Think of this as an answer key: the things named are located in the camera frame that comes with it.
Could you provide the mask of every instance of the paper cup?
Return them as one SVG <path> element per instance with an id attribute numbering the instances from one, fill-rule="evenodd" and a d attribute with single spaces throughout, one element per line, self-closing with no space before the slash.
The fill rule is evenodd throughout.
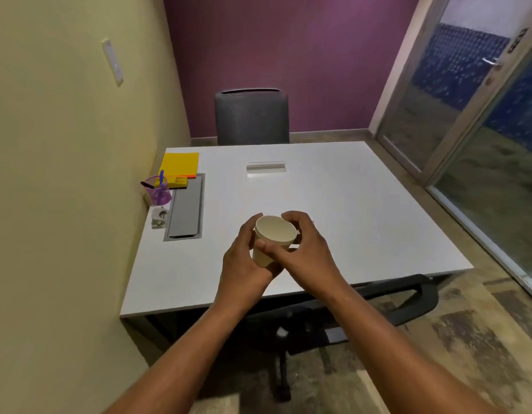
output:
<path id="1" fill-rule="evenodd" d="M 291 222 L 279 216 L 262 216 L 255 225 L 257 238 L 269 239 L 276 244 L 288 249 L 295 242 L 298 231 Z M 266 267 L 273 260 L 256 248 L 253 249 L 253 260 L 259 267 Z"/>

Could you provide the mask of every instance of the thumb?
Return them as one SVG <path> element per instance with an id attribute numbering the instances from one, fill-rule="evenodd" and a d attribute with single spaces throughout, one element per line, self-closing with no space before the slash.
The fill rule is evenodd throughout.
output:
<path id="1" fill-rule="evenodd" d="M 269 239 L 259 238 L 255 242 L 255 248 L 259 251 L 262 251 L 276 262 L 287 267 L 291 253 L 277 245 L 275 242 L 270 241 Z"/>

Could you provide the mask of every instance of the wall switch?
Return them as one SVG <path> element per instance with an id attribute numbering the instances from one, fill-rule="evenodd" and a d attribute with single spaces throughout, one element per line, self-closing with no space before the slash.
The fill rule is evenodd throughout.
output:
<path id="1" fill-rule="evenodd" d="M 117 55 L 115 54 L 115 51 L 113 50 L 113 44 L 111 43 L 111 40 L 107 37 L 101 41 L 101 46 L 103 48 L 105 56 L 107 57 L 107 62 L 109 62 L 111 71 L 113 71 L 113 77 L 115 77 L 117 86 L 120 87 L 120 85 L 124 82 L 124 76 L 123 76 L 123 71 L 120 68 Z"/>

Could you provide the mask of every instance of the person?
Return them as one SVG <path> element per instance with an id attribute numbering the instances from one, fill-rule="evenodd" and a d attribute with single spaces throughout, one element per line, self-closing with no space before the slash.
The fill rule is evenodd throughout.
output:
<path id="1" fill-rule="evenodd" d="M 282 267 L 329 308 L 392 414 L 504 412 L 421 355 L 346 283 L 307 214 L 290 211 L 282 215 L 300 231 L 296 251 L 256 240 L 256 248 L 278 263 L 268 269 L 257 266 L 249 250 L 261 216 L 254 215 L 241 226 L 224 255 L 213 304 L 104 414 L 187 413 L 220 348 Z"/>

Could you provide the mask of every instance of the gray chair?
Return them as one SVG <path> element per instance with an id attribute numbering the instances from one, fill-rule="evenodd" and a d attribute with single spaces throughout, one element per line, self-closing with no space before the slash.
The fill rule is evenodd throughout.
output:
<path id="1" fill-rule="evenodd" d="M 275 88 L 216 93 L 218 145 L 289 143 L 287 95 Z"/>

